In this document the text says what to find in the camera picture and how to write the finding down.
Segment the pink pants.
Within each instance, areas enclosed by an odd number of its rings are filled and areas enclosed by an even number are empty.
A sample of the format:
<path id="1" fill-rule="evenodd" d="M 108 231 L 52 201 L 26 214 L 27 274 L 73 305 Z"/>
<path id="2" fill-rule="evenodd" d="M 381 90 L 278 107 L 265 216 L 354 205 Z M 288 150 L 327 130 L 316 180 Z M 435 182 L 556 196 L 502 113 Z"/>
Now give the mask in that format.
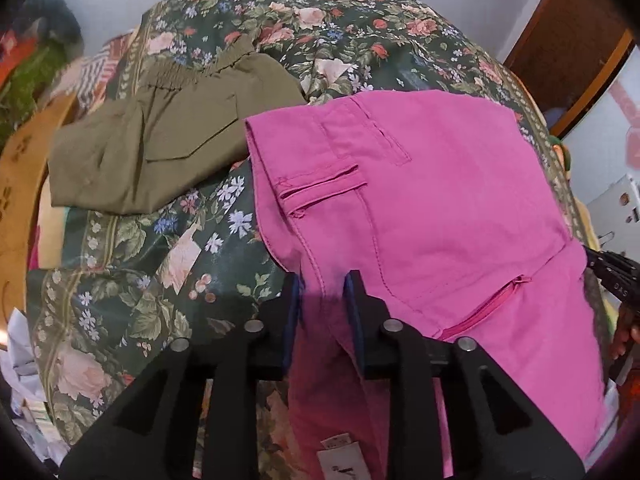
<path id="1" fill-rule="evenodd" d="M 304 283 L 288 414 L 311 478 L 355 440 L 363 474 L 387 466 L 385 382 L 356 369 L 343 300 L 358 271 L 422 335 L 474 338 L 580 457 L 603 417 L 601 356 L 582 243 L 512 110 L 436 90 L 360 92 L 248 118 L 258 228 Z"/>

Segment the white crumpled cloth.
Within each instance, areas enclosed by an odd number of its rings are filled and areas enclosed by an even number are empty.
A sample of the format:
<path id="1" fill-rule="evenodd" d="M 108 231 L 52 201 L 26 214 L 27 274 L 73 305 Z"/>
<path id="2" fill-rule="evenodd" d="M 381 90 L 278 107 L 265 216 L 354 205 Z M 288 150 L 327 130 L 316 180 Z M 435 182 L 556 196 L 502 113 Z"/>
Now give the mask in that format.
<path id="1" fill-rule="evenodd" d="M 27 318 L 17 309 L 1 332 L 1 376 L 9 386 L 11 422 L 38 460 L 56 474 L 68 445 L 48 414 Z"/>

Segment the dark floral bed quilt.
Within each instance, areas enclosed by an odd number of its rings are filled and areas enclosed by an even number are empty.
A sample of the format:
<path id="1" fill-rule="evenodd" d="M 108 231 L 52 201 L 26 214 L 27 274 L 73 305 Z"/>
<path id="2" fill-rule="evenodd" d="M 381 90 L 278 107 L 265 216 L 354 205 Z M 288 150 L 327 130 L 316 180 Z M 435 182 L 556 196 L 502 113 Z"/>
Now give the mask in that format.
<path id="1" fill-rule="evenodd" d="M 108 101 L 135 94 L 157 60 L 201 70 L 241 36 L 298 81 L 305 101 L 296 106 L 376 90 L 436 90 L 510 108 L 582 243 L 573 194 L 532 99 L 481 47 L 414 0 L 163 0 L 145 14 Z M 245 158 L 148 214 L 64 208 L 63 260 L 29 273 L 27 318 L 68 452 L 174 340 L 208 344 L 256 318 L 289 273 L 300 279 L 298 329 L 304 283 L 260 235 L 248 144 Z M 601 356 L 608 331 L 589 300 L 596 284 L 586 269 L 584 284 Z M 282 379 L 257 385 L 256 479 L 313 479 L 288 414 L 292 362 Z M 329 478 L 371 479 L 352 458 L 354 446 L 348 434 L 323 441 L 340 458 Z"/>

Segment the brown wooden door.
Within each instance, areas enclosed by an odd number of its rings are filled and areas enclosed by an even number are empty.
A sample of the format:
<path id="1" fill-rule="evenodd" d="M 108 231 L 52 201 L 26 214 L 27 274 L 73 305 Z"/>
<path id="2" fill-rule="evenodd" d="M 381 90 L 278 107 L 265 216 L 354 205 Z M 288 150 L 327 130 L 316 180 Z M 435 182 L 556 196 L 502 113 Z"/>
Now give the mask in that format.
<path id="1" fill-rule="evenodd" d="M 540 0 L 506 58 L 552 136 L 570 132 L 602 96 L 634 48 L 613 0 Z"/>

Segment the olive green pants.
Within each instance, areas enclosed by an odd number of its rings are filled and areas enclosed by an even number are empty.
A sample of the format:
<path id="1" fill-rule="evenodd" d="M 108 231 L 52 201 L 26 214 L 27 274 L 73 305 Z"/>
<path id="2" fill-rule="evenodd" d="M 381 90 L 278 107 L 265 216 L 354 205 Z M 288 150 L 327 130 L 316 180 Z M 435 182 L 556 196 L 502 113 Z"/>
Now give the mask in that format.
<path id="1" fill-rule="evenodd" d="M 51 203 L 148 214 L 247 155 L 244 122 L 305 101 L 298 81 L 247 36 L 197 70 L 157 60 L 135 94 L 53 136 Z"/>

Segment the wooden lap table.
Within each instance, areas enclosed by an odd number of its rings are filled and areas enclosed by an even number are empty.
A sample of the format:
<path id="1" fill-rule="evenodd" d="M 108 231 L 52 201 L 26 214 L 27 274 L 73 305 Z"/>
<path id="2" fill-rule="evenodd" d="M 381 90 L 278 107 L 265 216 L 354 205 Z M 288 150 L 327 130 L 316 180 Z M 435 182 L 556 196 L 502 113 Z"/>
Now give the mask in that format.
<path id="1" fill-rule="evenodd" d="M 36 230 L 50 143 L 77 107 L 74 94 L 58 96 L 10 136 L 1 153 L 1 326 L 26 304 L 26 274 Z"/>

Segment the striped bed sheet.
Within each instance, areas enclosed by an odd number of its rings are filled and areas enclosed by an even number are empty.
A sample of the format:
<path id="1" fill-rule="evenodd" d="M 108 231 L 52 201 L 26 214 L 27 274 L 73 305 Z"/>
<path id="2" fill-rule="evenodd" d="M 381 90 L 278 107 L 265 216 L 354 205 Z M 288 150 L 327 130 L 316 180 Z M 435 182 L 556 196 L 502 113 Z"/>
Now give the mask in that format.
<path id="1" fill-rule="evenodd" d="M 136 39 L 139 29 L 128 30 L 107 41 L 94 55 L 76 58 L 54 77 L 44 102 L 49 104 L 58 96 L 74 94 L 77 118 L 87 115 L 105 100 L 106 87 L 115 75 L 117 65 Z"/>

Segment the grey stuffed toy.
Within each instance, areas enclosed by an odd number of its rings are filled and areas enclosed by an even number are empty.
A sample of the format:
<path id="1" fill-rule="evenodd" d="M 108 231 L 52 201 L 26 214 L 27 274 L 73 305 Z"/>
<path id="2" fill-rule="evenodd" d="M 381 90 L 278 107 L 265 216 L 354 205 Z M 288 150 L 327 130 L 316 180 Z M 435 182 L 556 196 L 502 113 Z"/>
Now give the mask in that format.
<path id="1" fill-rule="evenodd" d="M 21 37 L 60 44 L 81 42 L 80 25 L 65 0 L 26 0 L 14 22 Z"/>

